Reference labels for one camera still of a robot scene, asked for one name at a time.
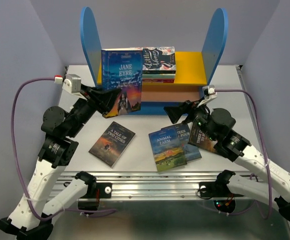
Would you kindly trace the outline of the Jane Eyre blue book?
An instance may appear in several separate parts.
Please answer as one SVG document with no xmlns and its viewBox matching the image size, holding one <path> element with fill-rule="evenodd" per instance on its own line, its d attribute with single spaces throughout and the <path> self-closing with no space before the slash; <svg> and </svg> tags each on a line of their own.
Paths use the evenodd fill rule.
<svg viewBox="0 0 290 240">
<path fill-rule="evenodd" d="M 142 49 L 139 47 L 101 50 L 102 88 L 121 89 L 106 118 L 128 115 L 141 110 L 142 62 Z"/>
</svg>

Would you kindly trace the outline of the Animal Farm blue book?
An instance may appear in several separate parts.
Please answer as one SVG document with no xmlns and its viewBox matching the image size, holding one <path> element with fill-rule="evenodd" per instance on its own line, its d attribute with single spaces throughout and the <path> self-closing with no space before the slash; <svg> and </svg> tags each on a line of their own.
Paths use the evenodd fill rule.
<svg viewBox="0 0 290 240">
<path fill-rule="evenodd" d="M 149 134 L 157 172 L 185 166 L 187 160 L 174 128 L 164 128 Z"/>
</svg>

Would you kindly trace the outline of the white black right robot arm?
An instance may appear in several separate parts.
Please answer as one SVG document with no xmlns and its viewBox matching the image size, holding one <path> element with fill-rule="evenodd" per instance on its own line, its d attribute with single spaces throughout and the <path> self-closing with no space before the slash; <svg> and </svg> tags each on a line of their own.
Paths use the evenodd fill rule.
<svg viewBox="0 0 290 240">
<path fill-rule="evenodd" d="M 174 124 L 186 114 L 183 123 L 198 126 L 216 142 L 214 148 L 217 153 L 263 180 L 262 183 L 252 182 L 233 174 L 229 179 L 222 178 L 215 182 L 218 194 L 238 194 L 242 190 L 241 195 L 271 205 L 290 221 L 290 173 L 265 159 L 264 153 L 260 153 L 249 140 L 233 130 L 236 121 L 229 111 L 224 108 L 209 110 L 202 101 L 186 101 L 180 106 L 166 106 L 164 111 Z"/>
</svg>

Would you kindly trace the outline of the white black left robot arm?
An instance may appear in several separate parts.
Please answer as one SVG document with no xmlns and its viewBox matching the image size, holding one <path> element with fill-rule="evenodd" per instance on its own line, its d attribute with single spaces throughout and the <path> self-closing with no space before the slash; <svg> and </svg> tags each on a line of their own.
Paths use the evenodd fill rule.
<svg viewBox="0 0 290 240">
<path fill-rule="evenodd" d="M 0 219 L 1 231 L 18 240 L 46 240 L 65 209 L 80 197 L 95 194 L 96 177 L 81 171 L 61 193 L 49 199 L 56 181 L 78 147 L 73 138 L 95 112 L 103 116 L 108 114 L 120 92 L 119 88 L 102 90 L 83 86 L 79 99 L 69 112 L 59 106 L 45 111 L 41 126 L 45 140 L 33 176 L 14 211 Z"/>
</svg>

